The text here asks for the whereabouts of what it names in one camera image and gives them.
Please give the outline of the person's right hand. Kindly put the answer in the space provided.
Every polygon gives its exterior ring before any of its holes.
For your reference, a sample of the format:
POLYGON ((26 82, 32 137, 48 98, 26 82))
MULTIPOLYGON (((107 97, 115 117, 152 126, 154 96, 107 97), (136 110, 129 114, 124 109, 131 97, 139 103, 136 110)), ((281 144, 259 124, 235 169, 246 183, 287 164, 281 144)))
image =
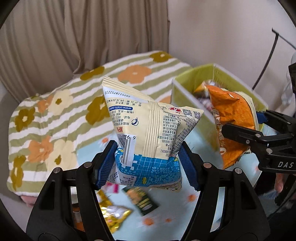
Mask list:
POLYGON ((274 184, 274 189, 276 190, 277 193, 280 193, 283 190, 283 186, 284 186, 284 174, 277 173, 276 179, 275 179, 275 184, 274 184))

